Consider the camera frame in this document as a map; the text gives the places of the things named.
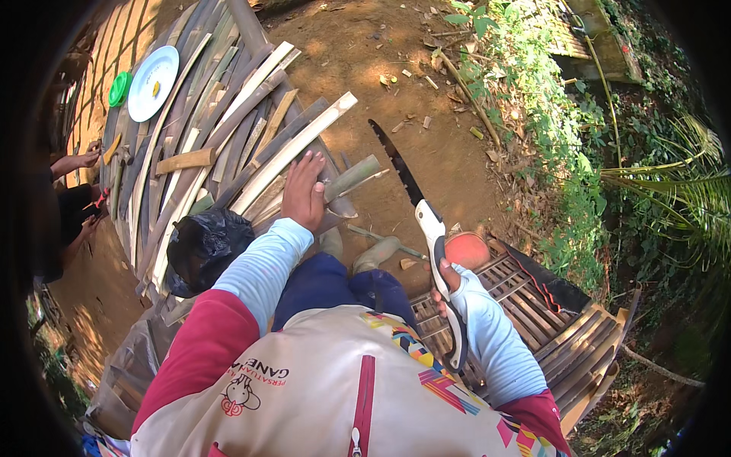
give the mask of orange bowl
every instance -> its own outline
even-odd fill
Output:
[[[475,232],[459,232],[444,243],[447,260],[475,270],[490,261],[490,249]]]

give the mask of maroon sleeve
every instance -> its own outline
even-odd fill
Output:
[[[561,416],[549,389],[538,395],[509,401],[497,409],[519,420],[537,437],[546,438],[556,449],[571,455],[569,445],[561,433]]]
[[[257,321],[236,295],[200,294],[147,389],[132,433],[158,409],[212,386],[258,339]]]

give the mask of green container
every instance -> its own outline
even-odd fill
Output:
[[[127,100],[129,87],[132,85],[132,73],[122,72],[114,78],[112,88],[109,89],[109,106],[119,106]]]

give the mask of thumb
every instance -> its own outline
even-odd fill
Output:
[[[450,292],[454,292],[459,289],[462,282],[462,276],[452,268],[452,264],[445,258],[439,261],[439,272],[444,277],[444,280],[450,286]]]
[[[316,182],[310,195],[310,214],[316,216],[325,212],[325,185]]]

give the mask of black plastic bag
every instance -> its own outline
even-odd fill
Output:
[[[185,216],[167,245],[170,292],[190,298],[210,289],[253,240],[251,222],[225,208]]]

